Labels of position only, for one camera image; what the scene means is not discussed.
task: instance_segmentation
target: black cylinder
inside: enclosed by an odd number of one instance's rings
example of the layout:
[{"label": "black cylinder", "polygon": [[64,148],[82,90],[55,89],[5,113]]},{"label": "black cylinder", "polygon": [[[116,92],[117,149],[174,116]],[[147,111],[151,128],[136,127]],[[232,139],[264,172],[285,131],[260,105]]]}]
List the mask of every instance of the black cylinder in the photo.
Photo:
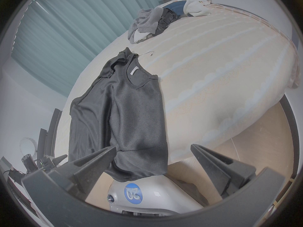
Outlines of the black cylinder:
[{"label": "black cylinder", "polygon": [[34,159],[32,158],[31,154],[27,154],[24,157],[22,157],[21,161],[23,162],[25,168],[29,173],[38,170],[38,167],[34,162]]}]

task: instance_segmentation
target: black t-shirt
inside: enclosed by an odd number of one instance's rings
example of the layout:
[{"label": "black t-shirt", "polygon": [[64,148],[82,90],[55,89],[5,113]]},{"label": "black t-shirt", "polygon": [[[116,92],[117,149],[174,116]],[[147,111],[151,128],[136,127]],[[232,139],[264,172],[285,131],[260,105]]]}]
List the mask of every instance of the black t-shirt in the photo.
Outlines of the black t-shirt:
[{"label": "black t-shirt", "polygon": [[83,96],[70,107],[68,158],[105,147],[117,155],[105,171],[119,182],[167,172],[165,116],[157,75],[127,47],[110,59]]}]

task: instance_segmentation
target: curtain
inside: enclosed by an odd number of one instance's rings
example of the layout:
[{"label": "curtain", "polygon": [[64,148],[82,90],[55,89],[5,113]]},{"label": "curtain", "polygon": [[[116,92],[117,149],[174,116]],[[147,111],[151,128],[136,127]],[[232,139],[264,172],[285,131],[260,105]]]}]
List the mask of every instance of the curtain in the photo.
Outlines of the curtain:
[{"label": "curtain", "polygon": [[138,10],[160,2],[32,0],[17,29],[12,57],[40,82],[68,96],[80,73],[128,30]]}]

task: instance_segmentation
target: beige bed sheet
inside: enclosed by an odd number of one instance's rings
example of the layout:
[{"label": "beige bed sheet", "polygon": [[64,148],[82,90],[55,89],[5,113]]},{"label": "beige bed sheet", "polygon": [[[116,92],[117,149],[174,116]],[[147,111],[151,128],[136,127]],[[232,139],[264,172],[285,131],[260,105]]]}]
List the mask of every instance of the beige bed sheet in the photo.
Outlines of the beige bed sheet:
[{"label": "beige bed sheet", "polygon": [[58,125],[55,155],[68,154],[71,101],[104,64],[129,47],[143,68],[159,76],[169,164],[191,157],[193,143],[213,149],[256,122],[298,84],[297,51],[290,39],[249,13],[210,4],[211,15],[184,17],[161,34],[130,44],[113,41],[77,79]]}]

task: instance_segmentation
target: bed sheet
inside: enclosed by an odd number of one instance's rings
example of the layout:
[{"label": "bed sheet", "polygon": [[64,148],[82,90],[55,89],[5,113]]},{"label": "bed sheet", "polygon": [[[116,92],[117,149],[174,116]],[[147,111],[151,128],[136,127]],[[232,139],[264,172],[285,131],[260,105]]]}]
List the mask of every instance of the bed sheet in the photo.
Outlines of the bed sheet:
[{"label": "bed sheet", "polygon": [[81,96],[104,64],[129,47],[159,76],[169,164],[192,156],[191,144],[210,149],[257,121],[299,83],[292,41],[267,21],[241,10],[207,5],[211,15],[184,17],[139,44],[127,32],[113,41],[77,79],[58,125],[55,156],[68,154],[71,101]]}]

